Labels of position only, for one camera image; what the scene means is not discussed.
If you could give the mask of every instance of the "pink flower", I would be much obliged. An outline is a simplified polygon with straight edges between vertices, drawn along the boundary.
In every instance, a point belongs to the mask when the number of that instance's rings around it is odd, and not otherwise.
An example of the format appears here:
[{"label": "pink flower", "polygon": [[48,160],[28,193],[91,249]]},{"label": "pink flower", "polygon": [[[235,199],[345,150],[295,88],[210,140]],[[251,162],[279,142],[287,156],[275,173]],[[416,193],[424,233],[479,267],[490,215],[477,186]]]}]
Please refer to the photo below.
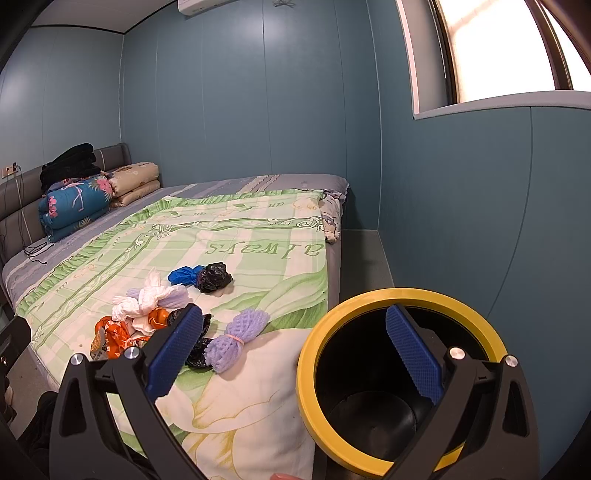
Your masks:
[{"label": "pink flower", "polygon": [[109,180],[107,180],[104,177],[98,178],[96,179],[97,184],[99,185],[99,188],[105,192],[109,197],[113,196],[113,189],[111,188],[111,184],[109,183]]},{"label": "pink flower", "polygon": [[49,216],[51,218],[57,217],[56,203],[57,203],[57,200],[53,196],[50,196],[49,200],[48,200],[48,204],[49,204]]}]

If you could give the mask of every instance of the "bed headboard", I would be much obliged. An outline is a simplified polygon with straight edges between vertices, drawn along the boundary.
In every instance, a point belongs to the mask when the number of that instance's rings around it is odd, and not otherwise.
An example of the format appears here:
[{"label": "bed headboard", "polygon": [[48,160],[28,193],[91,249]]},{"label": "bed headboard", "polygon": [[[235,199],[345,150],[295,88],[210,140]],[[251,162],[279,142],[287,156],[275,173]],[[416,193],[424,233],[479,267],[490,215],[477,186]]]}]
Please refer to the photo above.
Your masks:
[{"label": "bed headboard", "polygon": [[[124,143],[98,148],[94,153],[95,165],[104,171],[131,164],[129,148]],[[18,175],[14,175],[0,184],[0,239],[2,240],[0,241],[0,261],[2,266],[22,250],[19,220],[26,247],[45,237],[38,213],[38,203],[43,195],[40,174],[39,166],[23,173],[22,182]]]}]

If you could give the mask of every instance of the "air conditioner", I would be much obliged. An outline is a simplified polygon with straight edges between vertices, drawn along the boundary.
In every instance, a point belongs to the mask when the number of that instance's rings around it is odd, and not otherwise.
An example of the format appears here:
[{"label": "air conditioner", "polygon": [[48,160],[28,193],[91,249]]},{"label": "air conditioner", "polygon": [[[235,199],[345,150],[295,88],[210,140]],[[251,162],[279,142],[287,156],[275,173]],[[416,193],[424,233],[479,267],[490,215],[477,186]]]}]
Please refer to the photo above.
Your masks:
[{"label": "air conditioner", "polygon": [[178,11],[190,17],[207,8],[227,4],[232,0],[178,0]]}]

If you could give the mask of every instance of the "beige folded quilt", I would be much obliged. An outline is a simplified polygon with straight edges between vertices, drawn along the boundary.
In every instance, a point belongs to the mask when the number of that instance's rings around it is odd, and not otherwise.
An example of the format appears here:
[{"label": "beige folded quilt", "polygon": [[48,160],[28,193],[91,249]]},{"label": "beige folded quilt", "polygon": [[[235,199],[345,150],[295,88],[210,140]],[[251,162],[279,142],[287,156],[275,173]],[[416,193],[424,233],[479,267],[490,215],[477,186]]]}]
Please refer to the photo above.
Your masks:
[{"label": "beige folded quilt", "polygon": [[152,162],[142,162],[117,168],[109,182],[113,188],[113,196],[121,197],[157,178],[158,166]]},{"label": "beige folded quilt", "polygon": [[111,201],[111,206],[127,207],[131,202],[139,200],[140,198],[145,197],[147,194],[152,193],[159,188],[160,182],[158,180],[149,181],[146,185],[137,187],[136,189],[131,190],[131,192],[127,192],[121,197],[113,199],[113,201]]}]

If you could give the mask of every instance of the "window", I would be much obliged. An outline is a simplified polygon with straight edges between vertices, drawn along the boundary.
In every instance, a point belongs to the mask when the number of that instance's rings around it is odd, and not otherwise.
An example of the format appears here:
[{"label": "window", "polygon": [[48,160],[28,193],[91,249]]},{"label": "window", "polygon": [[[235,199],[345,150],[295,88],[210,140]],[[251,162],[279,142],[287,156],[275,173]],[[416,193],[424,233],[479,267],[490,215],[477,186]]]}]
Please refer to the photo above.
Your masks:
[{"label": "window", "polygon": [[458,102],[554,89],[591,91],[577,48],[541,0],[431,0]]}]

